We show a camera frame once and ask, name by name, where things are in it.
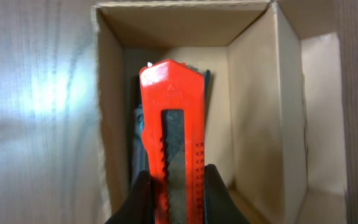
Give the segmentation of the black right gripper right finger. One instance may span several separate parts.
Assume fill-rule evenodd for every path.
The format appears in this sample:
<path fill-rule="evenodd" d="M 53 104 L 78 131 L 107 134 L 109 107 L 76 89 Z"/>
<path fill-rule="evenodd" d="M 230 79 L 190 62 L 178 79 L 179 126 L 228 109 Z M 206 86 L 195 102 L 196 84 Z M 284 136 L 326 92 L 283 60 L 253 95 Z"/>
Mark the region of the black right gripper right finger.
<path fill-rule="evenodd" d="M 217 167 L 204 167 L 204 224 L 249 224 L 236 207 Z"/>

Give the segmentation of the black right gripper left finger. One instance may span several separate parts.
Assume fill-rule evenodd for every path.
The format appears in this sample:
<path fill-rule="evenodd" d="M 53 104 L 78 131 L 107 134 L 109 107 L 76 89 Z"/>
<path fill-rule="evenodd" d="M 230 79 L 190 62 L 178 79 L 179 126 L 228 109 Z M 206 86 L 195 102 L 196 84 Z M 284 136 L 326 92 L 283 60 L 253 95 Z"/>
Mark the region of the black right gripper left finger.
<path fill-rule="evenodd" d="M 105 224 L 151 224 L 150 174 L 143 170 L 134 182 L 133 188 L 118 211 Z"/>

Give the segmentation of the red utility knife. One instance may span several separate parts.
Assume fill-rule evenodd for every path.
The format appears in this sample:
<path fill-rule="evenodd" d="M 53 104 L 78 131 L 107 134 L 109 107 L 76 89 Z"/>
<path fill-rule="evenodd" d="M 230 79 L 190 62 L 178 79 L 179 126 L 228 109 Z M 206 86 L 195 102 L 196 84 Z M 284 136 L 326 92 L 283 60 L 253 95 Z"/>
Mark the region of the red utility knife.
<path fill-rule="evenodd" d="M 203 223 L 204 78 L 174 60 L 139 73 L 156 223 Z"/>

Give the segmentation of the red and black multitool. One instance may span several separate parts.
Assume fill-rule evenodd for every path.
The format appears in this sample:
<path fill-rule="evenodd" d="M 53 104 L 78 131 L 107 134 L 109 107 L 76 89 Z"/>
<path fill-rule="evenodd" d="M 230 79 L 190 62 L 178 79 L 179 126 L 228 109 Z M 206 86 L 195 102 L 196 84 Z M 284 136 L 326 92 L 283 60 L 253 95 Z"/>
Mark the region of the red and black multitool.
<path fill-rule="evenodd" d="M 199 74 L 201 74 L 204 78 L 204 96 L 205 96 L 205 104 L 206 104 L 206 109 L 208 109 L 209 107 L 209 101 L 210 101 L 210 84 L 211 84 L 211 70 L 206 69 L 206 70 L 200 70 L 192 65 L 187 65 L 187 67 L 194 71 L 197 72 Z"/>

